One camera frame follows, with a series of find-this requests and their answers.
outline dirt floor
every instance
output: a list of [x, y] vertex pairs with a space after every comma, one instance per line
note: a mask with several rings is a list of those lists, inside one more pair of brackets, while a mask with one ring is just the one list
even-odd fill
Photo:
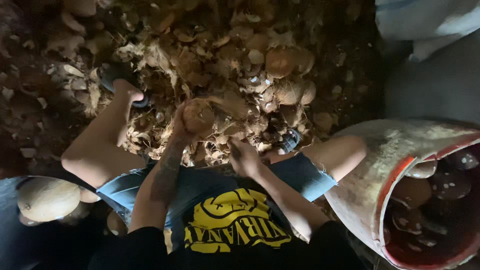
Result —
[[[176, 106], [203, 98], [214, 128], [185, 166], [228, 162], [229, 136], [260, 152], [374, 119], [381, 57], [373, 1], [0, 1], [4, 163], [38, 174], [110, 102], [97, 68], [122, 62], [151, 97], [123, 147], [159, 159]], [[15, 155], [20, 150], [23, 157]]]

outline nirvana t-shirt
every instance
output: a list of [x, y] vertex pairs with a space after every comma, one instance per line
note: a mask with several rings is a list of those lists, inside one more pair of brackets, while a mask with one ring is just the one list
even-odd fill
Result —
[[271, 217], [266, 195], [237, 189], [193, 208], [184, 246], [167, 255], [163, 232], [138, 229], [97, 252], [90, 269], [363, 269], [345, 229], [330, 221], [310, 243]]

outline black sandal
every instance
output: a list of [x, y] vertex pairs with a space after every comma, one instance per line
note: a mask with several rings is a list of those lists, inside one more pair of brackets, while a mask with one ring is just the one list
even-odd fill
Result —
[[[110, 92], [115, 93], [113, 88], [113, 81], [116, 79], [124, 79], [138, 88], [138, 81], [130, 72], [127, 65], [121, 63], [108, 63], [99, 67], [96, 74], [100, 78], [100, 83]], [[139, 101], [134, 101], [132, 106], [143, 108], [148, 105], [148, 96], [144, 93], [144, 98]]]
[[285, 154], [290, 153], [297, 147], [301, 140], [300, 133], [294, 129], [288, 129], [287, 133], [282, 136], [283, 140], [277, 143], [277, 147], [285, 151]]

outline man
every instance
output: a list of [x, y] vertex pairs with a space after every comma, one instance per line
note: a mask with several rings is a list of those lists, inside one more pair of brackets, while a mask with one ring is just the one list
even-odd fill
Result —
[[[100, 73], [114, 92], [62, 155], [65, 169], [132, 209], [129, 234], [97, 253], [91, 269], [361, 269], [336, 223], [311, 201], [336, 185], [365, 156], [354, 136], [272, 155], [266, 166], [254, 147], [231, 140], [231, 163], [241, 176], [180, 166], [195, 134], [177, 108], [174, 131], [158, 163], [119, 148], [132, 104], [143, 93], [111, 67]], [[253, 179], [255, 189], [245, 184]], [[309, 244], [295, 237], [290, 225]], [[172, 229], [167, 256], [163, 229]]]

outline shorts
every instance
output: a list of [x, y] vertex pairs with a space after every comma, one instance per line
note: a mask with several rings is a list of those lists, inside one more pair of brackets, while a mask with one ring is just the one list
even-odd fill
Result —
[[[116, 177], [97, 189], [97, 192], [129, 210], [133, 210], [140, 185], [156, 163], [157, 160], [150, 160], [145, 168], [131, 170], [129, 174]], [[330, 175], [319, 171], [303, 153], [270, 164], [268, 168], [309, 201], [315, 200], [336, 185], [336, 181]], [[259, 185], [255, 187], [256, 183], [252, 182], [248, 178], [236, 176], [231, 166], [203, 169], [181, 166], [177, 178], [176, 198], [168, 209], [165, 227], [170, 229], [172, 223], [181, 219], [186, 211], [193, 209], [196, 204], [208, 198], [238, 188], [263, 191]]]

